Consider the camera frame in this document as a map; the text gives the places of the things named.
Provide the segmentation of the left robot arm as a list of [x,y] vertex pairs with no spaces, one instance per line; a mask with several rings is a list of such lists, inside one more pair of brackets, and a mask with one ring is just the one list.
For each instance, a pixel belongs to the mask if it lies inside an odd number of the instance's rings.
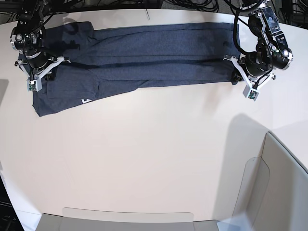
[[[244,55],[237,63],[253,82],[252,88],[257,89],[274,69],[288,69],[293,60],[293,53],[274,10],[265,0],[243,0],[239,8],[229,2],[229,6],[235,11],[233,42],[236,49]],[[237,29],[240,13],[249,14],[247,26],[257,37],[255,51],[247,52],[239,45]]]

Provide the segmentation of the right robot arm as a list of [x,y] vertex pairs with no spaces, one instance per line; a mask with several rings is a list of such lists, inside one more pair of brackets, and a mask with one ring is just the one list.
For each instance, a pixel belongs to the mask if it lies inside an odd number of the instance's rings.
[[52,9],[51,3],[51,0],[23,1],[17,26],[10,36],[12,47],[23,56],[21,64],[29,68],[30,80],[34,80],[35,75],[40,74],[53,59],[43,43],[45,17]]

